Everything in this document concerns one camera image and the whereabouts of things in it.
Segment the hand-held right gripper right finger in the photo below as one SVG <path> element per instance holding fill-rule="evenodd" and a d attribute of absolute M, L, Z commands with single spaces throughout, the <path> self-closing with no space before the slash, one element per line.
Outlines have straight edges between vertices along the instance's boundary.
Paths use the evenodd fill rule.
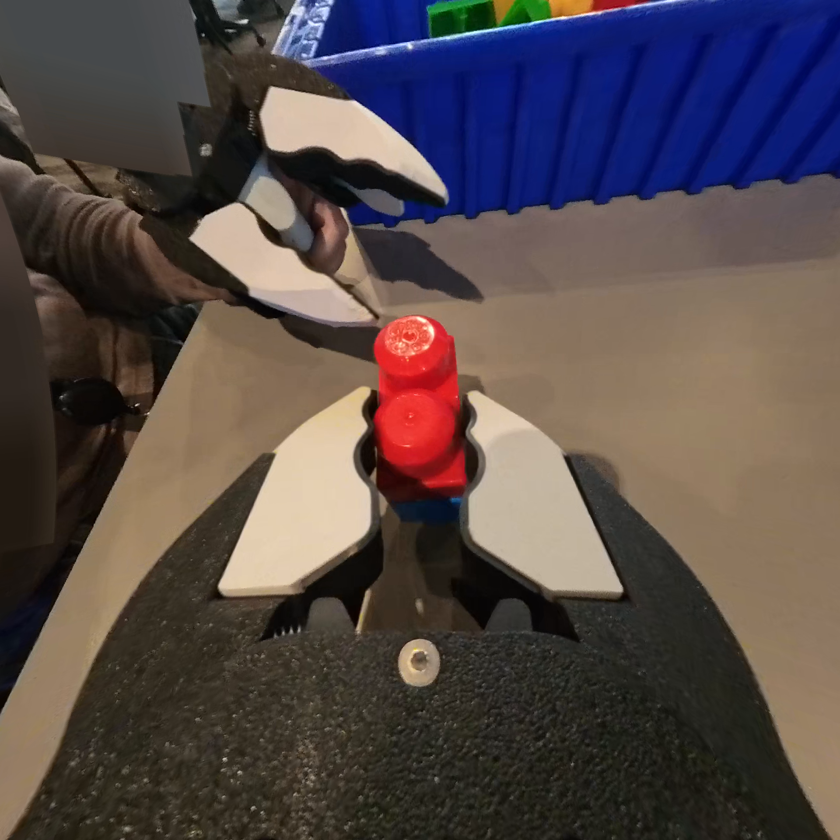
<path fill-rule="evenodd" d="M 555 601 L 618 601 L 623 584 L 561 446 L 478 391 L 465 395 L 476 477 L 460 506 L 466 547 Z"/>

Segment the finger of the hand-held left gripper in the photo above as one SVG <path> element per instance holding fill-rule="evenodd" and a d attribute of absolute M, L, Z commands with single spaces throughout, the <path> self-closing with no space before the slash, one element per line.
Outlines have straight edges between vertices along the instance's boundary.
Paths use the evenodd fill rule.
<path fill-rule="evenodd" d="M 378 321 L 335 279 L 272 241 L 244 204 L 206 215 L 189 240 L 244 286 L 249 298 L 269 308 L 330 327 L 372 327 Z"/>
<path fill-rule="evenodd" d="M 448 189 L 410 141 L 353 99 L 270 87 L 259 111 L 269 157 L 342 207 L 390 217 L 408 203 L 448 204 Z"/>

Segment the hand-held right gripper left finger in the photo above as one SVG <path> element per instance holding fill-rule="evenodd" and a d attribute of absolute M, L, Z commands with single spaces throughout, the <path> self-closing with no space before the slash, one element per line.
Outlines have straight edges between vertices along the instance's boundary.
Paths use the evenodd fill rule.
<path fill-rule="evenodd" d="M 361 458 L 373 395 L 356 388 L 274 449 L 217 584 L 222 597 L 302 594 L 373 539 L 379 494 Z"/>

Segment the blue mega block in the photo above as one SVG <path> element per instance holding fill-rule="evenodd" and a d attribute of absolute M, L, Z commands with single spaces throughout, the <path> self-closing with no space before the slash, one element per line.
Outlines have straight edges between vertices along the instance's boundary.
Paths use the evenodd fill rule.
<path fill-rule="evenodd" d="M 459 520 L 462 497 L 438 497 L 390 503 L 401 522 L 443 526 Z"/>

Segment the red two-stud mega block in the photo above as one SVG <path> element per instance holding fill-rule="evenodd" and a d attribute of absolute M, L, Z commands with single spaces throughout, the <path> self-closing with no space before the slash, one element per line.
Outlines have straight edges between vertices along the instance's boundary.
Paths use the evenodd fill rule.
<path fill-rule="evenodd" d="M 376 484 L 393 506 L 459 502 L 466 441 L 455 339 L 437 320 L 403 316 L 374 341 Z"/>

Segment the pile of coloured mega blocks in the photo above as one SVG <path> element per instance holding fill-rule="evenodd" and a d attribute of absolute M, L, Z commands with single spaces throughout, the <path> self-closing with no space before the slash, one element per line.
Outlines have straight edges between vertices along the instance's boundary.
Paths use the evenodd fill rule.
<path fill-rule="evenodd" d="M 427 7 L 431 39 L 645 5 L 647 1 L 447 1 Z"/>

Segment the blue ribbed plastic bin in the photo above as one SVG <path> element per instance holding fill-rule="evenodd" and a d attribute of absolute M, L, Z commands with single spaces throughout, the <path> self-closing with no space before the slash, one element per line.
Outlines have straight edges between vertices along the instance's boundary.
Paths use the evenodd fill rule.
<path fill-rule="evenodd" d="M 428 39 L 429 2 L 296 2 L 274 52 L 421 151 L 402 220 L 839 170 L 839 2 L 656 2 Z"/>

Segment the person's left forearm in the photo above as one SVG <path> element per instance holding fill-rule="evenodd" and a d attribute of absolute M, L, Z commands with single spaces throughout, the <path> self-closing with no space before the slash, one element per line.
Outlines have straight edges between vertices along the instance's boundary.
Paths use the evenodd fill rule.
<path fill-rule="evenodd" d="M 39 314 L 140 319 L 188 303 L 237 305 L 230 292 L 174 267 L 140 215 L 117 200 L 74 192 L 6 157 L 1 190 Z"/>

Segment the person's left hand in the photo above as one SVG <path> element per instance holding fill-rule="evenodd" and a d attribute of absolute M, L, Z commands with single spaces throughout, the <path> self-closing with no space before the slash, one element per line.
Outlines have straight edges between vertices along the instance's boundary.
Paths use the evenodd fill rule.
<path fill-rule="evenodd" d="M 283 183 L 311 231 L 312 243 L 307 252 L 312 268 L 333 276 L 346 255 L 350 226 L 339 207 L 293 179 Z"/>

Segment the black chair base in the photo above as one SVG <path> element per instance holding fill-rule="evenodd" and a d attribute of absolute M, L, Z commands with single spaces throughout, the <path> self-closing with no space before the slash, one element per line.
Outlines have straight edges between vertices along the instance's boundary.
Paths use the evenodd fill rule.
<path fill-rule="evenodd" d="M 254 36 L 258 48 L 267 47 L 266 38 L 258 31 L 254 22 L 246 17 L 231 19 L 222 17 L 212 1 L 189 1 L 196 33 L 210 46 L 233 54 L 230 45 L 240 35 Z"/>

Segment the person's torso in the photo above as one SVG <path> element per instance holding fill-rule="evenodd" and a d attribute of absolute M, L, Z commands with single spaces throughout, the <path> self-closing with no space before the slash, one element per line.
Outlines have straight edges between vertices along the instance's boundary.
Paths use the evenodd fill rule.
<path fill-rule="evenodd" d="M 45 340 L 51 381 L 101 377 L 143 410 L 154 400 L 151 333 L 141 315 L 89 313 L 60 283 L 28 273 Z M 90 527 L 107 499 L 138 434 L 140 421 L 112 421 L 83 427 L 65 416 L 56 420 L 56 530 L 52 542 L 2 553 L 2 619 L 27 603 L 71 542 Z"/>

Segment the black badge reel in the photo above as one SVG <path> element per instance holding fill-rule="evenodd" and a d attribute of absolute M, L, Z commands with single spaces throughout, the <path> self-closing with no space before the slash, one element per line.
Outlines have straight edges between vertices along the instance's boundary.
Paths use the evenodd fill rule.
<path fill-rule="evenodd" d="M 141 404 L 131 402 L 120 389 L 101 377 L 78 377 L 49 383 L 56 414 L 83 427 L 108 426 L 124 417 L 145 417 Z"/>

